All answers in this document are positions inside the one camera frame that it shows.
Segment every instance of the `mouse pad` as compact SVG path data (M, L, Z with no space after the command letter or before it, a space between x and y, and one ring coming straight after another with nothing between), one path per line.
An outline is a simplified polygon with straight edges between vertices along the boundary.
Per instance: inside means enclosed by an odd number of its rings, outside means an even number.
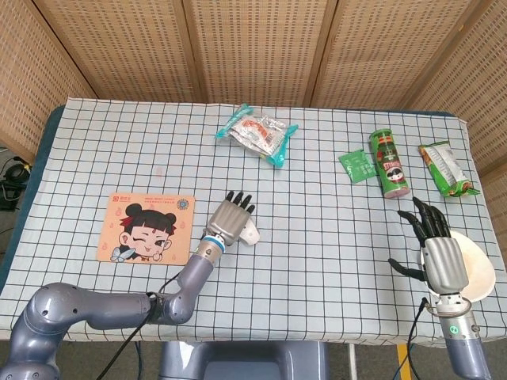
M97 259L118 263L186 264L194 204L192 196L112 194Z

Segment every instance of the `green chip can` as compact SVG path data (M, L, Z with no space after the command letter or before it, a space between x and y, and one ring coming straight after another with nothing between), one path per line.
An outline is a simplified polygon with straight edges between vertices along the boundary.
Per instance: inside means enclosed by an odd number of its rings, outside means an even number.
M403 174L402 163L399 161L398 151L391 129L379 129L370 135L375 164L382 183L383 196L395 198L410 192Z

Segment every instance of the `checkered tablecloth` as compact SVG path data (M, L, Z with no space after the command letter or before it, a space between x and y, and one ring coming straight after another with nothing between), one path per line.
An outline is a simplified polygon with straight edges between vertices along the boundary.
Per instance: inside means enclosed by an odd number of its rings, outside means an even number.
M375 129L394 132L412 194L439 207L452 229L487 253L496 270L490 297L474 304L482 336L506 334L505 269L485 201L444 199L417 151L449 139L480 188L466 124L454 117L312 108L263 108L300 128L283 169L274 169L215 133L229 104L163 104L70 99L0 296L0 338L39 286L55 281L102 292L158 289L181 267L97 262L109 194L196 197L192 247L227 190L253 195L261 241L227 249L204 286L193 318L181 326L145 326L143 340L406 341L423 283L392 272L387 259L416 267L419 246L396 211L410 197L384 199L377 178L352 185L338 157L370 151ZM177 289L171 284L169 291ZM132 330L97 331L85 322L71 340L123 340ZM440 326L423 313L416 342Z

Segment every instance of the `white plate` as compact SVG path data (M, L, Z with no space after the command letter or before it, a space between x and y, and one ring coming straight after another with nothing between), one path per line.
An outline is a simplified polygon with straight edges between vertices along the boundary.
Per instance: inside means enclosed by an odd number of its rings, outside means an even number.
M490 259L468 237L456 231L451 231L451 236L458 241L468 274L468 285L461 291L461 295L472 302L486 298L493 290L497 279ZM429 291L432 295L438 296L431 289Z

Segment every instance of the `green sachet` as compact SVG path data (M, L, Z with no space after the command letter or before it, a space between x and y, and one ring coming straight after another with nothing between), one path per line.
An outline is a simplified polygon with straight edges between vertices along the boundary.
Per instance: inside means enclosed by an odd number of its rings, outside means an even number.
M442 196L462 196L480 193L474 189L472 181L465 177L452 153L449 141L435 142L431 145L420 145L419 152L428 166Z
M368 160L364 150L356 150L339 157L353 184L377 175L375 166Z

